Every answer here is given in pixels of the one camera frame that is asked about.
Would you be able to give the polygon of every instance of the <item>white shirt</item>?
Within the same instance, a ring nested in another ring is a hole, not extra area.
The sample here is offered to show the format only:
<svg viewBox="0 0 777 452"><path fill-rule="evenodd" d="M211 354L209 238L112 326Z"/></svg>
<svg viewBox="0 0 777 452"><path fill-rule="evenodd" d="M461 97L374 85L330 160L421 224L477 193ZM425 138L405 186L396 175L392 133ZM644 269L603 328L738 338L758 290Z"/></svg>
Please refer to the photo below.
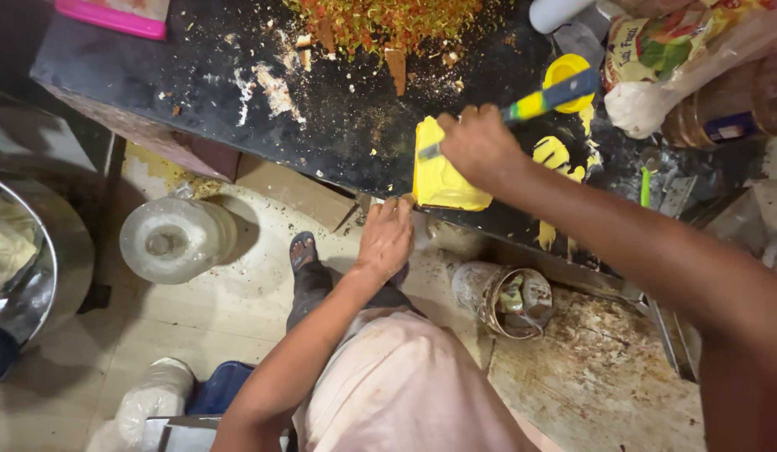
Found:
<svg viewBox="0 0 777 452"><path fill-rule="evenodd" d="M452 334L407 310L365 310L293 416L299 449L536 450Z"/></svg>

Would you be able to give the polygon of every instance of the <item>foot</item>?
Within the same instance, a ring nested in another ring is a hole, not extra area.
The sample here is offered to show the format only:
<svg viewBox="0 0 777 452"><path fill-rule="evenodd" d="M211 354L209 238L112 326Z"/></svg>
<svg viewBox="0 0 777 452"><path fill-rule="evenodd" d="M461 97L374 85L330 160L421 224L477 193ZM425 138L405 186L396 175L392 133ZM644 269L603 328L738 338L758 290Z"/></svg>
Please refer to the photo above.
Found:
<svg viewBox="0 0 777 452"><path fill-rule="evenodd" d="M310 232L300 232L293 238L289 250L290 264L293 273L299 271L304 264L318 260L316 242Z"/></svg>

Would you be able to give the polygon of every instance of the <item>man's right hand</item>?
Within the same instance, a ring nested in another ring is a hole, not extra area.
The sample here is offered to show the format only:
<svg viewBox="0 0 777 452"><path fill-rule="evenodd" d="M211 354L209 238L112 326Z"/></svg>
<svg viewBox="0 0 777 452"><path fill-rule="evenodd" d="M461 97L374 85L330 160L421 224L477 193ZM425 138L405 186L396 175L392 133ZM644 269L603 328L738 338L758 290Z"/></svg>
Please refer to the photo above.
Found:
<svg viewBox="0 0 777 452"><path fill-rule="evenodd" d="M533 164L503 124L495 105L485 104L480 109L468 105L460 121L447 113L436 120L446 134L441 153L469 183L481 190L495 194L498 181L517 179Z"/></svg>

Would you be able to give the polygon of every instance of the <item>flip-flop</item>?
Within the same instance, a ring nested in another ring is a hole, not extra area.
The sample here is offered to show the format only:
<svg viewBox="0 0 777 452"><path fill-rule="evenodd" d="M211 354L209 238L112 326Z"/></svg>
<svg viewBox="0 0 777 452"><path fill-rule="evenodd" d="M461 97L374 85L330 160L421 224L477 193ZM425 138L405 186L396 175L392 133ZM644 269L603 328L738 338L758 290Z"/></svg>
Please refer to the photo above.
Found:
<svg viewBox="0 0 777 452"><path fill-rule="evenodd" d="M312 239L313 244L307 244L307 239ZM290 268L293 270L294 275L299 271L299 267L302 266L302 262L304 262L308 256L313 256L313 260L310 262L318 261L318 252L316 252L316 237L313 236L313 232L311 231L299 232L293 238L293 240L290 242L290 247L288 248L288 258L290 259L291 250L293 250L293 247L299 242L302 242L305 245L305 249L299 253L299 256L297 256L296 259L293 259L293 261L290 262Z"/></svg>

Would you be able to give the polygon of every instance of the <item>dirty floor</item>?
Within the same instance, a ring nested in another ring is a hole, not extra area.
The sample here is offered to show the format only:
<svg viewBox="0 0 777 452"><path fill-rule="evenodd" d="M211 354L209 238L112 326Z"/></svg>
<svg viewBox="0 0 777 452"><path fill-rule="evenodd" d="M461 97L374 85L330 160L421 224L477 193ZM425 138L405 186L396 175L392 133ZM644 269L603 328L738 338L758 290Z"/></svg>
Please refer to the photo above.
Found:
<svg viewBox="0 0 777 452"><path fill-rule="evenodd" d="M232 211L238 223L233 255L186 284L144 282L123 264L118 231L131 210L164 196L180 178L170 162L138 146L127 149L96 270L97 280L112 286L110 305L76 316L44 337L0 386L0 450L82 450L92 432L114 417L146 366L164 356L187 363L199 380L227 360L258 363L285 334L293 287L287 249L297 232L313 231L319 256L338 272L357 255L357 214L342 227L347 233L336 235L270 198L211 182L201 185L201 197ZM450 292L458 263L433 246L414 252L403 291L435 324L454 331L506 404L530 421L521 420L543 450L559 450L553 441L565 450L594 450L599 444L590 438L598 432L604 437L599 449L605 450L623 444L636 444L637 450L703 447L697 388L671 373L644 319L612 302L556 290L556 304L565 308L554 318L561 325L558 334L494 344ZM594 332L576 326L583 321L595 322ZM613 404L607 398L615 385L631 394L617 394ZM659 394L648 393L651 388ZM658 405L651 400L656 396ZM640 410L633 419L631 413ZM659 442L650 441L656 437Z"/></svg>

